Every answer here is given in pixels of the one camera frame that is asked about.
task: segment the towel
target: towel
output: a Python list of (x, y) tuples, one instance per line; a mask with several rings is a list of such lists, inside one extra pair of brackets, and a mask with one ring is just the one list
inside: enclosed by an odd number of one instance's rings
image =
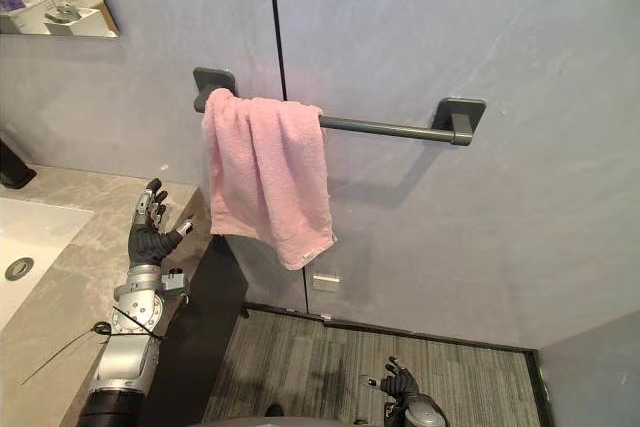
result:
[(334, 244), (321, 114), (298, 102), (211, 93), (202, 119), (211, 233), (266, 242), (289, 270)]

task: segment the countertop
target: countertop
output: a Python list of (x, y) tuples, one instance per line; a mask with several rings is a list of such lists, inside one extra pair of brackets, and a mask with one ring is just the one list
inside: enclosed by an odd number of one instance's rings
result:
[[(113, 290), (129, 265), (127, 239), (133, 208), (149, 179), (31, 166), (38, 175), (23, 189), (0, 188), (0, 197), (91, 210), (92, 218), (58, 256), (0, 332), (0, 424), (75, 425), (101, 343), (89, 333), (25, 385), (54, 352), (99, 320), (110, 321)], [(163, 268), (193, 274), (208, 241), (207, 209), (197, 187), (165, 183), (162, 227), (195, 215), (195, 231)]]

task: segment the silver robotic arm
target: silver robotic arm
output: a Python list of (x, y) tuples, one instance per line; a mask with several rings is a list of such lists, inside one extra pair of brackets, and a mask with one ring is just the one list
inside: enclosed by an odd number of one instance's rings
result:
[(391, 397), (395, 403), (385, 404), (385, 427), (449, 427), (449, 422), (433, 398), (420, 393), (420, 387), (409, 369), (395, 357), (389, 357), (385, 368), (392, 375), (375, 379), (361, 375), (360, 383), (378, 389)]
[(167, 192), (152, 180), (140, 196), (129, 233), (130, 266), (125, 284), (114, 291), (111, 332), (94, 373), (78, 426), (134, 426), (158, 364), (162, 333), (171, 320), (165, 305), (176, 296), (188, 301), (188, 279), (180, 269), (162, 275), (160, 265), (192, 229), (187, 220), (166, 234), (158, 225)]

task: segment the towel rack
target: towel rack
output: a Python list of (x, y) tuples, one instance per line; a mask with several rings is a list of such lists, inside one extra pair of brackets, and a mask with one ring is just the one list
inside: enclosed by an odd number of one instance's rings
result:
[[(225, 88), (237, 95), (236, 79), (226, 70), (197, 67), (193, 71), (200, 94), (193, 102), (196, 112), (204, 112), (211, 92)], [(327, 129), (351, 130), (368, 134), (391, 135), (411, 139), (435, 140), (453, 145), (469, 145), (482, 118), (486, 104), (483, 100), (445, 98), (438, 103), (438, 109), (430, 129), (408, 125), (384, 124), (366, 120), (342, 119), (339, 117), (319, 117), (320, 126)]]

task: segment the floor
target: floor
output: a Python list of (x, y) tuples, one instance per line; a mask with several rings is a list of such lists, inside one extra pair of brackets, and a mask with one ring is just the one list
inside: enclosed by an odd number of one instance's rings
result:
[(452, 427), (539, 427), (523, 354), (327, 328), (321, 322), (250, 311), (239, 318), (203, 420), (286, 415), (382, 425), (387, 397), (358, 385), (386, 375), (389, 355), (413, 372)]

